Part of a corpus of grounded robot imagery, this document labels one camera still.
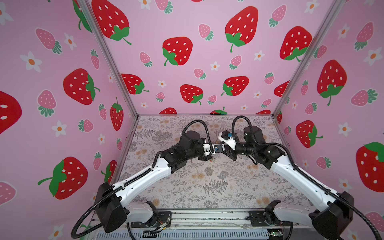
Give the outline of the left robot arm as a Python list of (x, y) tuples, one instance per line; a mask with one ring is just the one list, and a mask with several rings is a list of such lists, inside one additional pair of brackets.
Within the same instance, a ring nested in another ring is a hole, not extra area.
[(147, 201), (133, 204), (132, 200), (159, 180), (183, 168), (190, 159), (210, 160), (220, 153), (223, 146), (210, 145), (195, 131), (182, 134), (177, 144), (156, 154), (154, 162), (128, 179), (112, 186), (99, 187), (96, 214), (106, 233), (117, 230), (126, 223), (142, 223), (147, 227), (159, 224), (159, 211)]

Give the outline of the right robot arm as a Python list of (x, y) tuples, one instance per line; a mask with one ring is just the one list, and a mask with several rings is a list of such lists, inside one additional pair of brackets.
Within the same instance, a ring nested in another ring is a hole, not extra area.
[(353, 204), (354, 198), (347, 193), (340, 195), (341, 200), (332, 197), (334, 190), (329, 189), (294, 165), (288, 153), (278, 144), (258, 141), (261, 132), (255, 126), (245, 128), (245, 141), (229, 131), (219, 134), (219, 141), (224, 144), (223, 153), (233, 160), (238, 155), (252, 157), (258, 164), (275, 172), (291, 183), (311, 202), (310, 207), (298, 207), (279, 200), (272, 201), (265, 207), (262, 219), (271, 226), (279, 222), (291, 222), (314, 228), (328, 240), (337, 240), (353, 220), (353, 211), (347, 204)]

